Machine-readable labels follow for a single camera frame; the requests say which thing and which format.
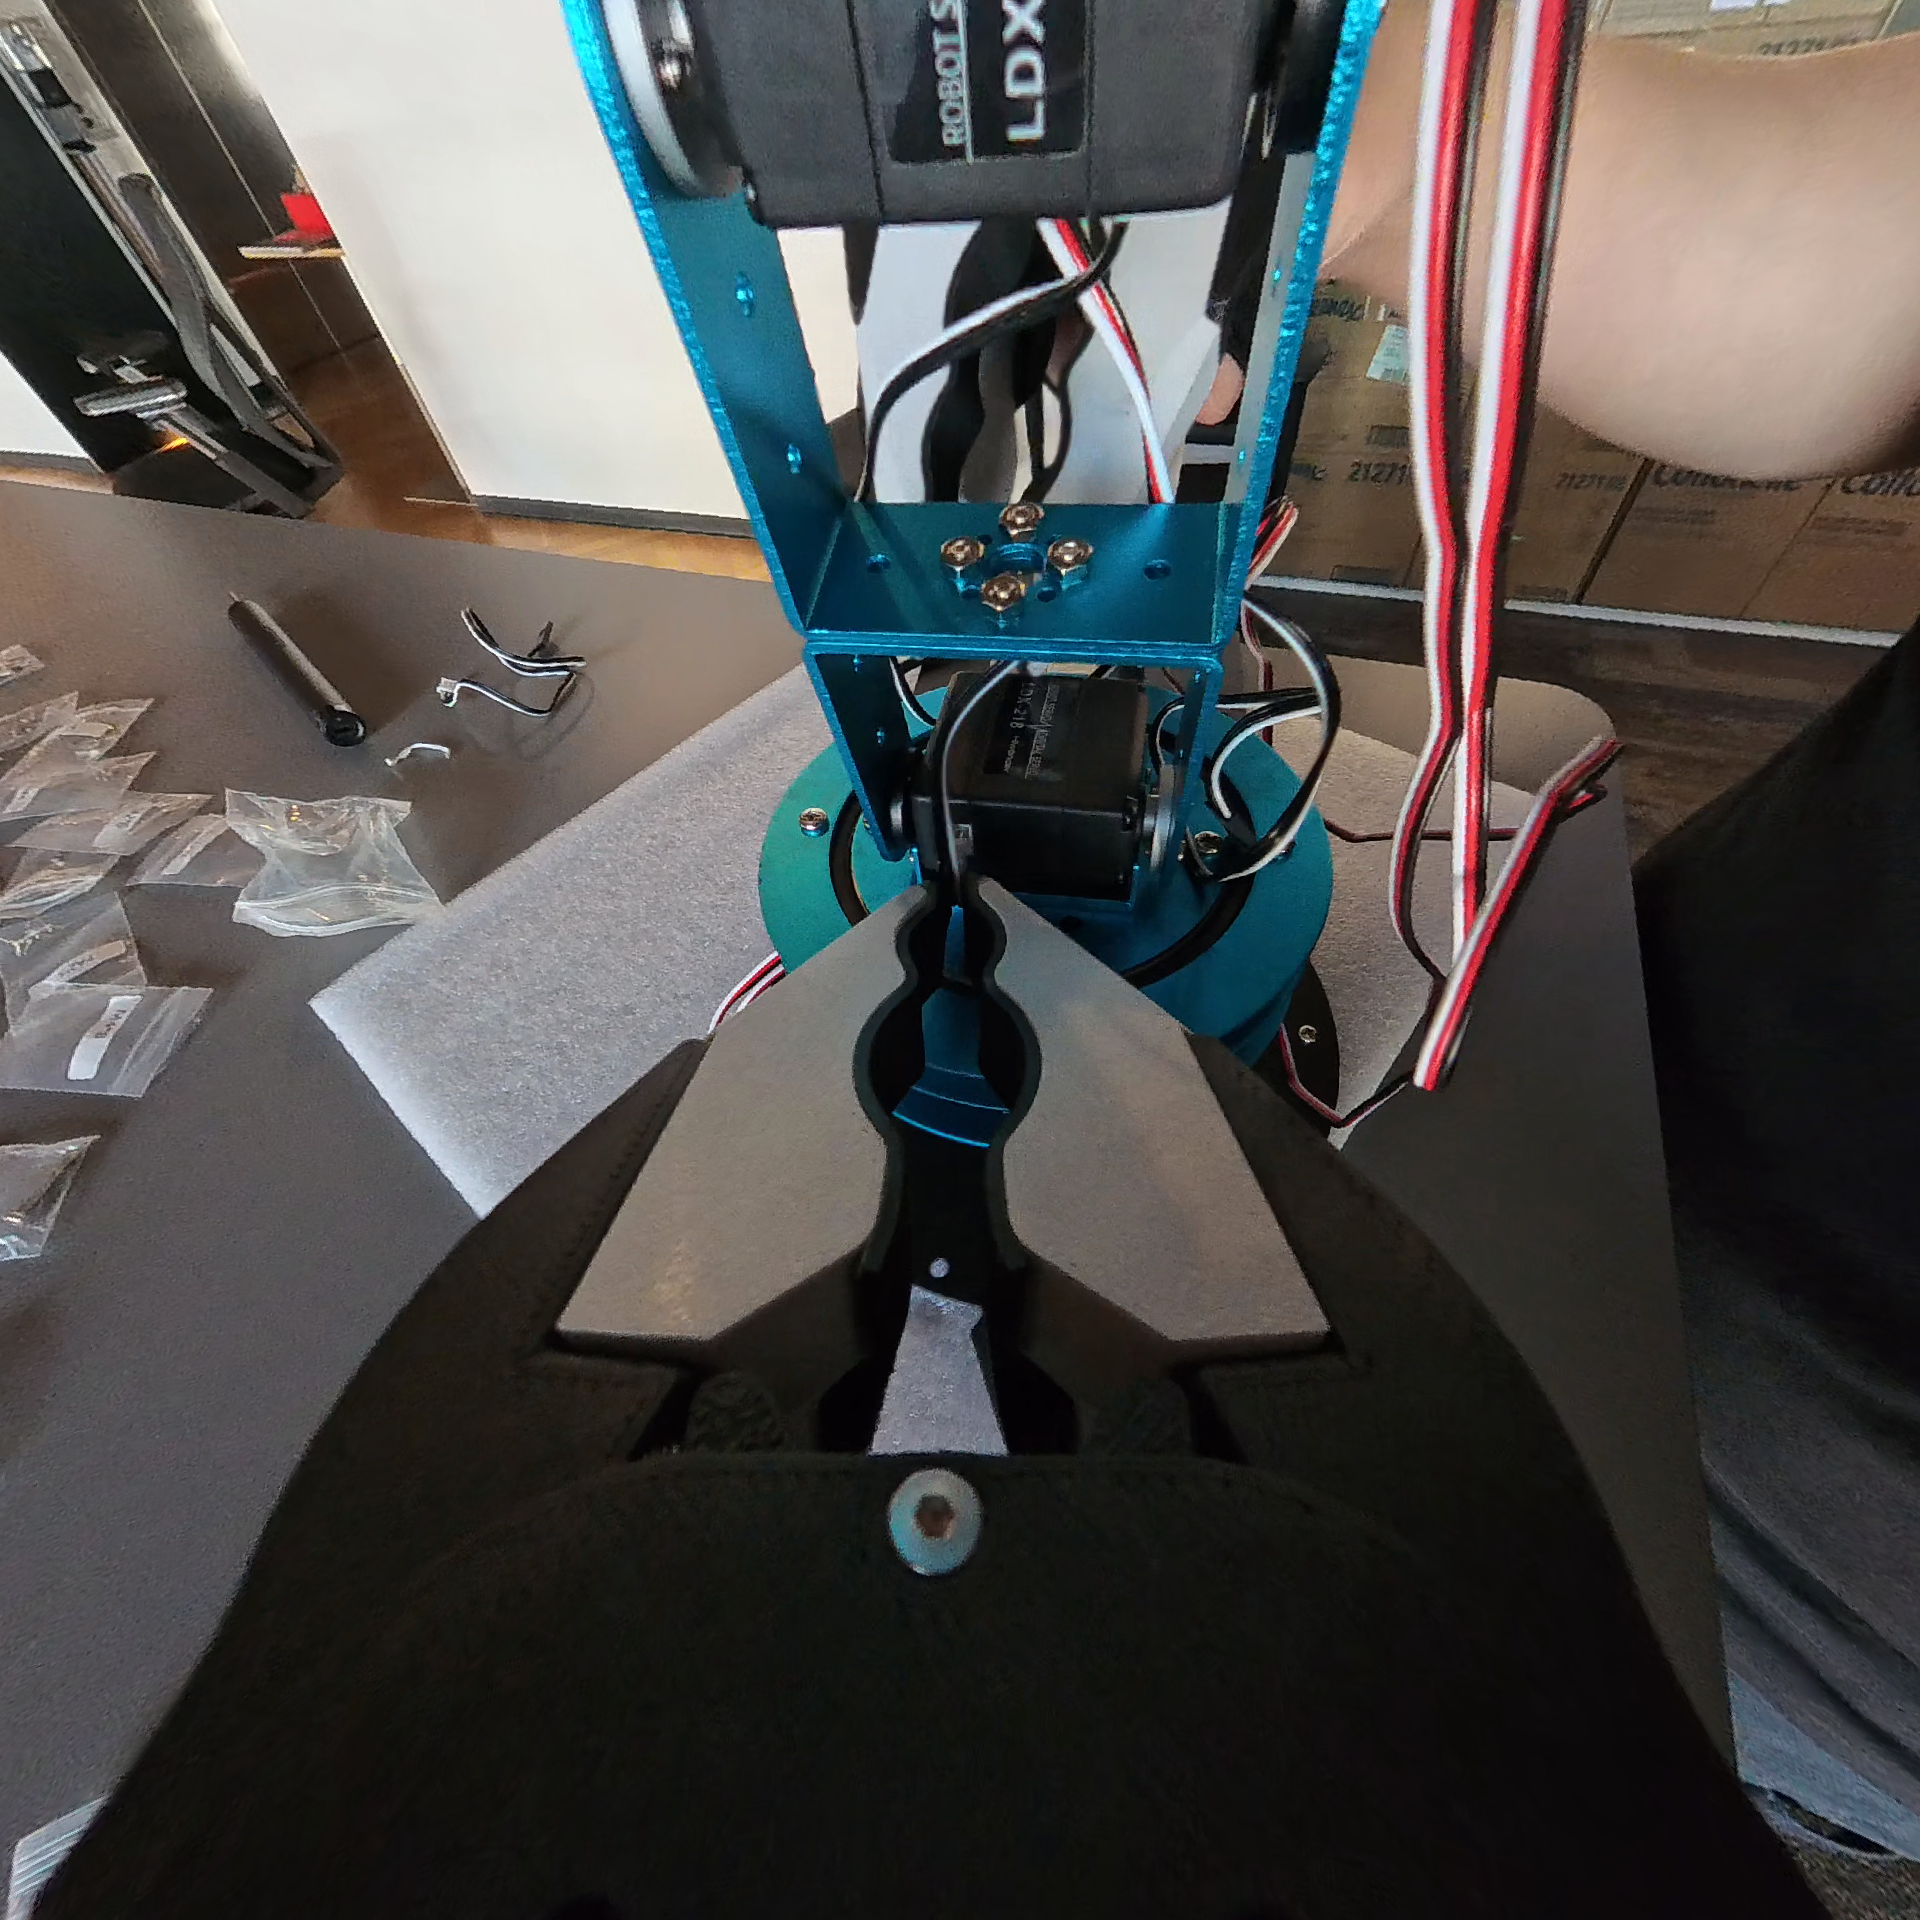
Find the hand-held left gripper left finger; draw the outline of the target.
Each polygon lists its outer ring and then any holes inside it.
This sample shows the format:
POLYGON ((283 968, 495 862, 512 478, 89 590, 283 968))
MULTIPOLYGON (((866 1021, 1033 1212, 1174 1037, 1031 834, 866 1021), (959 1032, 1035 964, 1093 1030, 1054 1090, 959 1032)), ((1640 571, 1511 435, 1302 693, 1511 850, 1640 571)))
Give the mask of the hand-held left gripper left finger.
POLYGON ((923 1069, 921 884, 709 1040, 560 1312, 575 1348, 865 1354, 903 1202, 897 1103, 923 1069))

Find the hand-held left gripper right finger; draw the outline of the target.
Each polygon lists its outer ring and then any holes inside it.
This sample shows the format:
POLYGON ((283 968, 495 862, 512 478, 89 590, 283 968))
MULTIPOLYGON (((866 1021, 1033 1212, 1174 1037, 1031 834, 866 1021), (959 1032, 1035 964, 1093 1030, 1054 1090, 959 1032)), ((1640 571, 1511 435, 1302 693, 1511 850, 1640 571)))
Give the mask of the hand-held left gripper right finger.
POLYGON ((1311 1354, 1331 1325, 1192 1032, 999 883, 984 979, 1025 1078, 992 1148, 1029 1354, 1311 1354))

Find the blue toy robot arm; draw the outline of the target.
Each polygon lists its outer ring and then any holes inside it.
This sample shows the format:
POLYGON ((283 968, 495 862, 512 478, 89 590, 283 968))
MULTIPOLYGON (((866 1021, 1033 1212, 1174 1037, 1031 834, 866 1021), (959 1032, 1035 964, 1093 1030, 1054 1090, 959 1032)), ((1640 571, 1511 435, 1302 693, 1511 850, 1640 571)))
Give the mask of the blue toy robot arm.
POLYGON ((1307 968, 1331 887, 1318 807, 1343 727, 1326 655, 1278 623, 1305 672, 1221 719, 1258 564, 1312 282, 1353 143, 1381 5, 565 5, 595 116, 802 662, 882 856, 937 900, 912 941, 923 999, 975 1004, 965 1037, 992 1088, 982 1206, 1002 1268, 992 1148, 1025 1066, 985 997, 999 883, 1153 1000, 1280 915, 1269 997, 1307 968), (866 403, 856 490, 833 446, 777 234, 961 219, 1065 224, 1206 207, 1247 143, 1285 151, 1248 384, 1218 503, 1002 508, 882 501, 903 398, 1018 338, 1101 283, 1119 253, 946 322, 866 403))

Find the person's right forearm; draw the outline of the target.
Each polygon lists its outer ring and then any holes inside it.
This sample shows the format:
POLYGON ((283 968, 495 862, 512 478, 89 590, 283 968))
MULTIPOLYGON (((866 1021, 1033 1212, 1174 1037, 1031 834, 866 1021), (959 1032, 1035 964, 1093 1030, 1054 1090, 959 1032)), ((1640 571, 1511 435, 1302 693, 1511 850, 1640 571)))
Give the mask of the person's right forearm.
POLYGON ((1917 464, 1917 36, 1806 56, 1594 39, 1538 391, 1649 459, 1917 464))

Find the white foam sheet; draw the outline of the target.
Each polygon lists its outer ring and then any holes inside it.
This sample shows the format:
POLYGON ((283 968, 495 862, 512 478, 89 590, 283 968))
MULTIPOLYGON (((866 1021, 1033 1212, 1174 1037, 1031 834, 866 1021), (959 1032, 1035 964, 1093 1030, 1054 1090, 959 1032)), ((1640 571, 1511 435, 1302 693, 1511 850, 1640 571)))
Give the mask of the white foam sheet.
POLYGON ((674 1012, 702 994, 691 955, 653 955, 678 887, 625 846, 654 786, 720 751, 744 784, 783 771, 800 719, 785 678, 551 831, 318 999, 480 1223, 399 1312, 317 1438, 306 1467, 387 1474, 432 1509, 683 1451, 874 1455, 910 1502, 985 1485, 1007 1459, 1215 1451, 1255 1471, 1416 1480, 1478 1494, 1575 1479, 1578 1443, 1478 1287, 1352 1156, 1229 1060, 1216 1103, 1285 1226, 1334 1336, 1262 1359, 1102 1372, 1075 1395, 1025 1348, 1026 1277, 997 1262, 982 1206, 999 1101, 965 1037, 975 1004, 921 1005, 923 1069, 897 1103, 903 1202, 863 1295, 866 1350, 586 1350, 560 1312, 662 1138, 709 1040, 674 1012))

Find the large cardboard box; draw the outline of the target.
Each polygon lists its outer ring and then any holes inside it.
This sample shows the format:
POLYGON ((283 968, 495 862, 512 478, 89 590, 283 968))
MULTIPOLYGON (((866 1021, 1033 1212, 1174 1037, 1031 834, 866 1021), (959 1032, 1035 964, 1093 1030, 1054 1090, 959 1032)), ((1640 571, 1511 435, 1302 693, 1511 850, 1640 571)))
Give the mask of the large cardboard box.
MULTIPOLYGON (((1416 590, 1424 551, 1401 314, 1346 282, 1322 282, 1303 370, 1312 379, 1282 485, 1299 520, 1274 568, 1416 590)), ((1544 414, 1505 587, 1530 603, 1899 632, 1917 614, 1919 470, 1738 482, 1649 461, 1544 414)))

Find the pile of small plastic bags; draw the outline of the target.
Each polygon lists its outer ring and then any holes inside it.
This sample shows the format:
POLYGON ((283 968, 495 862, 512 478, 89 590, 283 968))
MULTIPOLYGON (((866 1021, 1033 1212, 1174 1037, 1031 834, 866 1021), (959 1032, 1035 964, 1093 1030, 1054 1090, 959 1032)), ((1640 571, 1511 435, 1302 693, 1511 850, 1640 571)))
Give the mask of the pile of small plastic bags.
POLYGON ((144 1096, 213 990, 153 974, 129 893, 231 893, 273 936, 411 926, 440 908, 400 840, 410 802, 231 780, 291 746, 258 676, 223 667, 217 714, 184 684, 5 714, 5 1095, 144 1096))

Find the black office chair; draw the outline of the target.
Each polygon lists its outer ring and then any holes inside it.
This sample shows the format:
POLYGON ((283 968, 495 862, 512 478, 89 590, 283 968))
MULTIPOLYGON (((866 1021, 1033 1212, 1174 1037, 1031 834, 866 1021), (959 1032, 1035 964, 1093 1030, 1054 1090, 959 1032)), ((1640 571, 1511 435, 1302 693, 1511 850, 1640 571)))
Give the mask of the black office chair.
POLYGON ((335 446, 234 319, 158 182, 119 176, 117 227, 158 296, 163 324, 77 349, 95 424, 138 424, 146 446, 114 466, 117 496, 301 520, 344 466, 335 446))

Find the person's dark shirt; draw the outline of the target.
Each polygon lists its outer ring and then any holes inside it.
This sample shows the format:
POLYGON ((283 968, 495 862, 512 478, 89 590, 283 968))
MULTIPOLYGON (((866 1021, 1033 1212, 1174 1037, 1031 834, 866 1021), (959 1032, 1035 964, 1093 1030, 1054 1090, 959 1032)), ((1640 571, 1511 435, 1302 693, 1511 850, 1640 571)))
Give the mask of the person's dark shirt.
POLYGON ((1919 637, 1637 869, 1741 1772, 1917 1861, 1919 637))

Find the black cylindrical tool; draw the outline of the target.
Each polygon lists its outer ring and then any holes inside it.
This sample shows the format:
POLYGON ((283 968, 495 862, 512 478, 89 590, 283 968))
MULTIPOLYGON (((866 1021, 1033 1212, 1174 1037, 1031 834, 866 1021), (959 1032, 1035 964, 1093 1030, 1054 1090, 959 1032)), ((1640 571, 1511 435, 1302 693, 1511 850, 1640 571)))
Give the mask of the black cylindrical tool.
POLYGON ((230 602, 226 614, 255 655, 271 667, 278 684, 296 699, 328 746, 357 749, 368 740, 365 715, 347 703, 345 694, 271 610, 237 594, 230 602))

